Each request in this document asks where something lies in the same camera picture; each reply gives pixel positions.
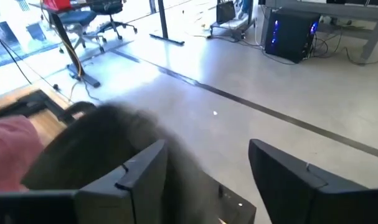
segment black computer case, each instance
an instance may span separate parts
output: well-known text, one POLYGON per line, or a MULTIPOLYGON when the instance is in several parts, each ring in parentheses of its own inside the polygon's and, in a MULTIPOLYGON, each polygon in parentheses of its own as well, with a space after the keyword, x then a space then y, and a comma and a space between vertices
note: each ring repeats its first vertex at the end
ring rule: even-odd
POLYGON ((265 52, 298 63, 312 49, 313 37, 320 15, 291 9, 279 9, 270 14, 265 52))

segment person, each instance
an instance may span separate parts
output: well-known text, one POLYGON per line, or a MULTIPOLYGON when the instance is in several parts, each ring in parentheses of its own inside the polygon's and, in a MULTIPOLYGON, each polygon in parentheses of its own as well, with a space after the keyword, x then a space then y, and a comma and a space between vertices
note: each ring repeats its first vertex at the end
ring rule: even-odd
POLYGON ((219 223, 217 189, 179 137, 151 113, 122 104, 101 105, 72 123, 44 149, 21 183, 32 190, 80 189, 159 139, 168 145, 161 223, 219 223))
POLYGON ((242 19, 245 14, 248 14, 250 10, 250 1, 251 0, 242 0, 240 11, 237 14, 238 19, 242 19))
POLYGON ((0 192, 26 191, 22 177, 44 150, 38 133, 24 116, 0 119, 0 192))

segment pink shirt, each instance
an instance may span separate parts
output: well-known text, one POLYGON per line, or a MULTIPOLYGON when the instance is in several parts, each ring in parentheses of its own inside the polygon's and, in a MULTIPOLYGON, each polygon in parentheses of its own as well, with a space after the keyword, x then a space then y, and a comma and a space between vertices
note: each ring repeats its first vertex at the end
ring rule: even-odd
POLYGON ((26 117, 0 119, 0 192, 26 190, 20 180, 43 149, 26 117))

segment floor stripe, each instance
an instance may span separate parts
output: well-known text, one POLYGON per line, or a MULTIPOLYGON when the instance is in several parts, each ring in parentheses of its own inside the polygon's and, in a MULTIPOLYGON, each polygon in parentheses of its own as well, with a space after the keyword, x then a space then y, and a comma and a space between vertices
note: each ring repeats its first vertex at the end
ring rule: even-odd
POLYGON ((288 123, 294 124, 295 126, 301 127, 301 128, 306 129, 308 131, 312 131, 312 132, 314 132, 316 134, 320 134, 320 135, 322 135, 322 136, 324 136, 326 138, 335 140, 335 141, 340 142, 342 144, 345 144, 347 146, 351 146, 351 147, 353 147, 355 149, 358 149, 358 150, 360 150, 362 152, 365 152, 365 153, 368 153, 370 155, 378 157, 378 149, 376 149, 374 147, 365 145, 365 144, 363 144, 361 142, 349 139, 347 137, 344 137, 342 135, 333 133, 333 132, 325 130, 323 128, 319 128, 319 127, 317 127, 315 125, 312 125, 312 124, 309 124, 307 122, 298 120, 298 119, 293 118, 291 116, 287 116, 287 115, 285 115, 283 113, 280 113, 280 112, 277 112, 275 110, 266 108, 266 107, 264 107, 262 105, 259 105, 259 104, 256 104, 254 102, 251 102, 249 100, 246 100, 246 99, 243 99, 241 97, 235 96, 235 95, 233 95, 231 93, 227 93, 226 91, 217 89, 217 88, 212 87, 210 85, 206 85, 206 84, 200 83, 200 82, 198 82, 196 80, 193 80, 191 78, 187 78, 184 75, 176 73, 176 72, 174 72, 174 71, 172 71, 170 69, 164 68, 162 66, 156 65, 156 64, 151 63, 149 61, 140 59, 138 57, 126 54, 124 52, 120 52, 120 51, 115 50, 115 49, 111 50, 110 52, 113 52, 114 54, 117 54, 119 56, 122 56, 124 58, 127 58, 127 59, 132 60, 132 61, 137 62, 137 63, 148 63, 148 64, 151 64, 151 65, 157 67, 157 69, 161 73, 164 73, 164 74, 167 74, 167 75, 169 75, 171 77, 177 78, 178 80, 186 82, 186 83, 188 83, 190 85, 197 86, 197 87, 199 87, 199 88, 201 88, 203 90, 207 90, 207 91, 209 91, 211 93, 215 93, 215 94, 217 94, 219 96, 223 96, 224 98, 233 100, 233 101, 235 101, 237 103, 240 103, 242 105, 248 106, 248 107, 250 107, 252 109, 255 109, 255 110, 260 111, 262 113, 268 114, 268 115, 273 116, 275 118, 278 118, 278 119, 280 119, 282 121, 286 121, 288 123))

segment office chair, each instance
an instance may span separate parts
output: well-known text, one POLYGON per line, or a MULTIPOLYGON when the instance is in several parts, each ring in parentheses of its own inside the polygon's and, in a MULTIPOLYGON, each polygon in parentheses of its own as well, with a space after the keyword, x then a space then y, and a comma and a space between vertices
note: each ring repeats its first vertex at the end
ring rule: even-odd
POLYGON ((122 26, 124 29, 126 26, 130 26, 133 28, 133 31, 135 34, 138 32, 137 28, 135 26, 132 26, 130 24, 126 24, 124 22, 117 22, 113 20, 112 15, 117 14, 122 11, 123 3, 122 0, 88 0, 87 1, 90 4, 90 10, 93 12, 96 12, 97 15, 101 16, 109 16, 110 21, 106 24, 103 24, 100 29, 98 30, 99 33, 104 33, 106 30, 113 29, 114 32, 116 32, 118 39, 122 40, 122 36, 118 33, 117 27, 122 26))
POLYGON ((76 49, 80 44, 82 44, 83 48, 86 48, 85 43, 90 42, 98 45, 100 52, 104 53, 104 48, 97 41, 99 41, 100 38, 102 38, 103 42, 106 42, 106 40, 100 35, 87 34, 85 32, 86 28, 89 26, 91 21, 96 18, 96 16, 97 14, 93 11, 70 11, 59 16, 62 24, 65 26, 65 30, 69 33, 78 35, 78 40, 74 45, 74 49, 76 49))

